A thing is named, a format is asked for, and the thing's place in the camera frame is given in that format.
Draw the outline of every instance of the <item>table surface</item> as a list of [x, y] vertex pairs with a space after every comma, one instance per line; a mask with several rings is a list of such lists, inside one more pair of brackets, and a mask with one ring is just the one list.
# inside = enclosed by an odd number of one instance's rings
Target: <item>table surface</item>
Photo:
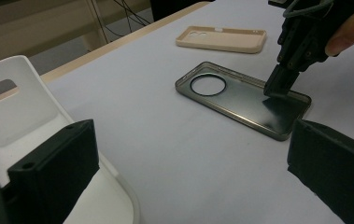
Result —
[[[74, 120], [94, 119], [99, 149], [135, 190], [143, 223], [343, 223], [287, 171], [289, 140], [277, 142], [175, 90], [204, 61], [267, 80], [282, 12], [267, 1], [198, 4], [44, 77]], [[191, 25], [263, 29], [267, 39], [258, 54], [178, 47]], [[312, 65], [292, 89], [312, 98], [304, 119], [354, 138], [354, 47]]]

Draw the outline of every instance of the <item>cable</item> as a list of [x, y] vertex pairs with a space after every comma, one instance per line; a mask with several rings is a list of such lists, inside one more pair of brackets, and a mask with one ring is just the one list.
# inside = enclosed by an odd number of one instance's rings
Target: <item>cable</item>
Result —
[[134, 18], [132, 18], [131, 16], [129, 16], [130, 20], [135, 21], [136, 23], [142, 25], [142, 26], [147, 26], [145, 23], [143, 23], [142, 21], [136, 21]]
[[[95, 15], [96, 15], [96, 17], [97, 17], [97, 20], [98, 20], [98, 23], [100, 24], [100, 26], [105, 26], [105, 25], [101, 22], [101, 20], [100, 20], [100, 14], [97, 12], [95, 3], [94, 3], [93, 1], [92, 1], [92, 8], [94, 9]], [[104, 29], [103, 29], [102, 27], [101, 27], [101, 31], [102, 31], [102, 33], [103, 33], [103, 35], [104, 35], [105, 41], [106, 41], [107, 43], [112, 42], [112, 41], [109, 41], [109, 40], [107, 39], [106, 34], [105, 34], [105, 31], [104, 31]]]
[[143, 21], [145, 21], [147, 24], [150, 24], [149, 21], [147, 21], [147, 20], [145, 20], [144, 18], [142, 18], [142, 17], [138, 16], [137, 14], [135, 14], [135, 13], [130, 9], [130, 7], [127, 5], [127, 3], [126, 3], [124, 0], [122, 0], [122, 1], [123, 1], [123, 2], [125, 3], [125, 5], [127, 6], [128, 10], [129, 10], [131, 13], [133, 13], [133, 15], [141, 22], [141, 24], [142, 24], [143, 26], [146, 26], [146, 25], [145, 25], [145, 23], [142, 22], [140, 19], [142, 19]]
[[129, 15], [128, 15], [127, 8], [126, 8], [125, 5], [124, 5], [125, 2], [124, 2], [124, 0], [121, 0], [121, 2], [123, 3], [124, 13], [125, 13], [125, 15], [126, 15], [126, 19], [127, 19], [127, 22], [128, 22], [128, 27], [130, 28], [130, 33], [132, 33], [132, 32], [133, 32], [133, 29], [131, 28], [130, 17], [129, 17]]
[[119, 37], [124, 37], [124, 35], [119, 35], [119, 34], [113, 32], [113, 31], [112, 31], [111, 29], [109, 29], [107, 26], [105, 26], [105, 28], [106, 28], [110, 33], [112, 33], [113, 35], [116, 35], [116, 36], [119, 36]]
[[139, 19], [140, 21], [143, 20], [144, 22], [146, 22], [147, 24], [150, 24], [149, 21], [145, 20], [144, 18], [142, 18], [141, 16], [137, 15], [136, 13], [134, 13], [130, 7], [127, 5], [127, 3], [125, 3], [125, 6], [122, 5], [120, 2], [118, 2], [117, 0], [113, 0], [116, 4], [118, 4], [120, 7], [123, 7], [125, 9], [127, 9], [127, 11], [129, 11], [130, 13], [132, 13], [137, 19]]

